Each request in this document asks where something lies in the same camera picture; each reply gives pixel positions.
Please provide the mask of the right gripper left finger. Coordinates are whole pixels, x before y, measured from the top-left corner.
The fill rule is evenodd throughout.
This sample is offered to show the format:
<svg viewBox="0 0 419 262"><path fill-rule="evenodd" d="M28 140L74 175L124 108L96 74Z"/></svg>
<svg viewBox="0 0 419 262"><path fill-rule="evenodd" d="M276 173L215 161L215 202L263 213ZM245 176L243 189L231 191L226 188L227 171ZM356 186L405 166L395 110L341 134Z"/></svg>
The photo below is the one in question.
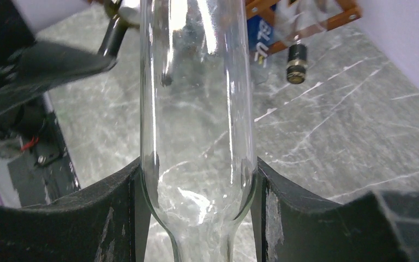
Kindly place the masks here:
<svg viewBox="0 0 419 262"><path fill-rule="evenodd" d="M49 205L0 206L0 261L144 261L140 161Z"/></svg>

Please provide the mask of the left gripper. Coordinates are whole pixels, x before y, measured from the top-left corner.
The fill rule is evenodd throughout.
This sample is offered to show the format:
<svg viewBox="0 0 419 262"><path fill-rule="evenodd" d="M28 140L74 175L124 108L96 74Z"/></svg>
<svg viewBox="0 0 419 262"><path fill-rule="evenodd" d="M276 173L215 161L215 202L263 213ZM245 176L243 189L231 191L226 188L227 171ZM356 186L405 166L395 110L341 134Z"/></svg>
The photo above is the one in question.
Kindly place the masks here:
<svg viewBox="0 0 419 262"><path fill-rule="evenodd" d="M0 114L59 85L110 70L115 58L35 37L13 1L0 1Z"/></svg>

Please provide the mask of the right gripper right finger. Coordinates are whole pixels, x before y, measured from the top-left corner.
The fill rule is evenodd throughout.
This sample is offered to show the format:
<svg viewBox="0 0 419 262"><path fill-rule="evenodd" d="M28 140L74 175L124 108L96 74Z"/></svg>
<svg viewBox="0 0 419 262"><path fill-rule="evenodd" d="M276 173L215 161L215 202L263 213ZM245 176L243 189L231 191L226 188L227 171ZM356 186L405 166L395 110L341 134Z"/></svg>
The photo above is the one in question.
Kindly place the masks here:
<svg viewBox="0 0 419 262"><path fill-rule="evenodd" d="M251 216L258 261L419 261L419 192L339 204L259 160Z"/></svg>

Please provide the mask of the dark small bottle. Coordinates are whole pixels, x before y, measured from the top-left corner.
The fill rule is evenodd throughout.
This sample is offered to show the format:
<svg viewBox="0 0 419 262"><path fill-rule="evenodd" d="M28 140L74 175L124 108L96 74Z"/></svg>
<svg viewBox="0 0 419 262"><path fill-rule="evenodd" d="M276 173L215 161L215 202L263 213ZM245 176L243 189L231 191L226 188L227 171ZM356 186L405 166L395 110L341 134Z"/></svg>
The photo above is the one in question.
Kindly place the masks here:
<svg viewBox="0 0 419 262"><path fill-rule="evenodd" d="M303 44L293 44L288 49L286 65L286 80L294 85L303 83L307 74L307 47Z"/></svg>

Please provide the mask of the clear square glass bottle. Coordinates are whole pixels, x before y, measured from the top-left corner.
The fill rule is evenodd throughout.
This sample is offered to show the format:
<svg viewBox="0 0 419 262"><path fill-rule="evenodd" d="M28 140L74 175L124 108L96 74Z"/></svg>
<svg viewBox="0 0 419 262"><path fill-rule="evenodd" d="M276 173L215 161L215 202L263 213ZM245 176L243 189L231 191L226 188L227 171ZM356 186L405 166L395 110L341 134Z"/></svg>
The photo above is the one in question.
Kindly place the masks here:
<svg viewBox="0 0 419 262"><path fill-rule="evenodd" d="M274 11L274 35L286 46L312 47L327 32L327 21L339 10L335 1L282 0Z"/></svg>

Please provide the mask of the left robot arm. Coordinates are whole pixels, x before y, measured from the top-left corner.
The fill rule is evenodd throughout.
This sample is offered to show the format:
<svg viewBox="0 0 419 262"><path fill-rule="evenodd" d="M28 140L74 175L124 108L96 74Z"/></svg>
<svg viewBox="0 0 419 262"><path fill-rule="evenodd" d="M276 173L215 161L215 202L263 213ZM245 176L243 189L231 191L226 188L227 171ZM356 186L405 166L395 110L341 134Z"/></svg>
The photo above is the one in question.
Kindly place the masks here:
<svg viewBox="0 0 419 262"><path fill-rule="evenodd" d="M110 70L126 27L111 16L98 52L36 39L0 1L0 205L49 204L80 190L49 91Z"/></svg>

